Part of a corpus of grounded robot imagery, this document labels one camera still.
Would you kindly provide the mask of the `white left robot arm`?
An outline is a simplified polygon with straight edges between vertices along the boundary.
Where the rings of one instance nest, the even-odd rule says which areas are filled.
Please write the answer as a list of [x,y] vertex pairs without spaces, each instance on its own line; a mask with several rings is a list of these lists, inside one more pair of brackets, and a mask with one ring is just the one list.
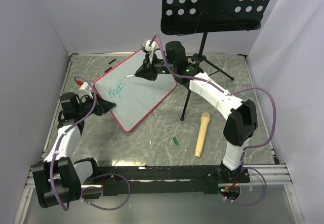
[[88,184],[98,182],[100,171],[93,158],[73,163],[71,157],[82,136],[85,116],[102,116],[116,106],[95,93],[79,97],[73,92],[62,94],[60,104],[57,139],[50,153],[32,167],[37,198],[42,208],[68,205],[80,198],[84,181]]

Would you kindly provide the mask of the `pink framed whiteboard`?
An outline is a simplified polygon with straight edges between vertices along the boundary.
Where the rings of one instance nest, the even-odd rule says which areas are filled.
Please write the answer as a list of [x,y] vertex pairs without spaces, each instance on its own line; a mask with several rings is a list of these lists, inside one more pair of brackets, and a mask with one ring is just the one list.
[[130,132],[177,86],[170,74],[155,81],[127,77],[142,65],[145,53],[140,49],[94,81],[94,89],[104,100],[116,106],[111,114],[125,132]]

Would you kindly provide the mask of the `green marker cap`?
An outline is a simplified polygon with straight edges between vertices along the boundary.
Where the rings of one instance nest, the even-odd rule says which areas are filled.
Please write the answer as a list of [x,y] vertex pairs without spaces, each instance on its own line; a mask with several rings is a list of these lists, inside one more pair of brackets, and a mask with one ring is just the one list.
[[176,139],[176,137],[173,137],[173,142],[175,143],[175,145],[178,145],[178,144],[179,144],[179,142],[178,142],[178,140]]

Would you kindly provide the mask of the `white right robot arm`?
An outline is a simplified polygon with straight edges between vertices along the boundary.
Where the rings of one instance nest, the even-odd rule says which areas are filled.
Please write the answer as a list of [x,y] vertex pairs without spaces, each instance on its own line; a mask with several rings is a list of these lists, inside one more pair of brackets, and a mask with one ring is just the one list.
[[178,41],[167,43],[163,50],[156,41],[147,40],[141,50],[145,58],[135,77],[155,81],[159,74],[172,74],[180,85],[201,96],[224,117],[227,145],[220,172],[225,182],[235,181],[242,172],[244,148],[258,127],[254,102],[244,101],[214,82],[198,63],[188,60]]

